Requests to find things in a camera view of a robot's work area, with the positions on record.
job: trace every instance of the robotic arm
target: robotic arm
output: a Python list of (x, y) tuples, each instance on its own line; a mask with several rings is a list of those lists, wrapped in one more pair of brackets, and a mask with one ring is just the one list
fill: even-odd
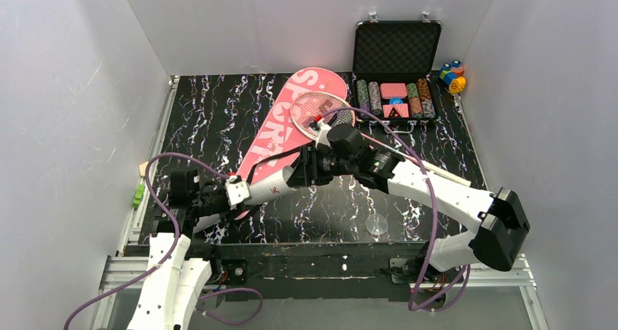
[[(219, 214), (232, 221), (239, 214), (297, 188), (328, 184), (335, 176), (352, 175), (359, 183), (390, 195), (398, 195), (432, 206), (426, 179), (437, 193), (443, 214), (461, 222), (466, 232), (436, 239), (428, 273), (436, 275), (465, 264), (482, 262), (500, 271), (511, 270), (521, 245), (530, 230), (517, 194), (500, 189), (496, 194), (468, 188), (446, 178), (427, 173), (417, 165), (386, 149), (373, 149), (359, 130), (346, 124), (331, 128), (319, 122), (316, 145), (301, 147), (293, 166), (255, 184), (231, 176), (223, 189), (200, 185), (197, 171), (173, 173), (169, 207), (180, 223), (178, 246), (159, 270), (145, 281), (138, 308), (129, 330), (186, 329), (211, 266), (202, 259), (185, 261), (189, 238), (201, 217)], [(156, 264), (173, 239), (170, 222), (161, 221), (150, 240), (149, 268)], [(421, 251), (427, 250), (428, 243)], [(423, 261), (425, 252), (415, 261)]]

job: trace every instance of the black case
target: black case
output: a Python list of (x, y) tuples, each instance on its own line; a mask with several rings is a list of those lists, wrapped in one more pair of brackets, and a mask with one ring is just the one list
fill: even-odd
[[(434, 64), (436, 49), (442, 24), (439, 21), (367, 21), (356, 24), (356, 39), (354, 42), (354, 61), (352, 104), (358, 106), (356, 81), (365, 80), (368, 83), (403, 82), (416, 83), (425, 79)], [(440, 119), (440, 103), (438, 87), (427, 81), (429, 92), (436, 109), (436, 117), (430, 118), (388, 118), (393, 126), (426, 125)]]

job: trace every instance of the marble tabletop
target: marble tabletop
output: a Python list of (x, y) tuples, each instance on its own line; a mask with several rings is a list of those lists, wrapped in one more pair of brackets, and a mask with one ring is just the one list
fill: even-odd
[[(220, 172), (235, 171), (291, 75), (182, 76), (161, 152), (189, 154)], [(352, 73), (340, 76), (348, 84), (350, 94)], [(435, 74), (431, 81), (437, 83)], [(438, 85), (441, 121), (437, 125), (417, 126), (403, 139), (425, 161), (470, 180), (474, 188), (484, 189), (461, 106)], [(366, 126), (364, 132), (401, 148), (379, 126)], [(167, 186), (172, 170), (190, 168), (196, 167), (183, 160), (161, 160), (155, 186)], [(365, 227), (372, 213), (379, 213), (388, 221), (388, 231), (379, 237), (372, 236)], [(463, 229), (457, 221), (442, 214), (438, 227), (439, 237)], [(197, 236), (217, 244), (387, 243), (428, 240), (430, 231), (431, 210), (426, 206), (367, 189), (353, 177), (341, 176), (326, 186), (301, 189), (272, 201), (238, 226), (219, 224)]]

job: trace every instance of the gray floor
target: gray floor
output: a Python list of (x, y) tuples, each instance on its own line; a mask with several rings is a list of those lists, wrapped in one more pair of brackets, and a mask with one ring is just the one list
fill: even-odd
[[(109, 330), (126, 330), (139, 290), (119, 294)], [(216, 312), (231, 319), (251, 313), (257, 301), (224, 302)], [(189, 330), (202, 329), (532, 329), (519, 288), (470, 288), (458, 304), (434, 315), (411, 313), (383, 299), (271, 299), (244, 326), (228, 326), (194, 313)]]

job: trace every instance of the black strap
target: black strap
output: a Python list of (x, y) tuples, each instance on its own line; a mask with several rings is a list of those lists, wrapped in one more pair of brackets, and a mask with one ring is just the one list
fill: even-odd
[(271, 160), (275, 160), (275, 159), (281, 159), (282, 157), (287, 157), (288, 155), (292, 155), (293, 153), (297, 153), (300, 152), (300, 149), (308, 144), (311, 144), (311, 142), (303, 144), (301, 146), (297, 146), (294, 149), (290, 149), (287, 152), (283, 152), (283, 153), (279, 153), (279, 154), (275, 154), (273, 156), (267, 157), (265, 159), (260, 160), (259, 162), (256, 162), (255, 165), (253, 165), (251, 167), (251, 170), (249, 171), (249, 175), (247, 176), (247, 183), (251, 184), (251, 181), (253, 180), (253, 173), (255, 172), (255, 168), (259, 165), (262, 164), (264, 162), (267, 161), (271, 161)]

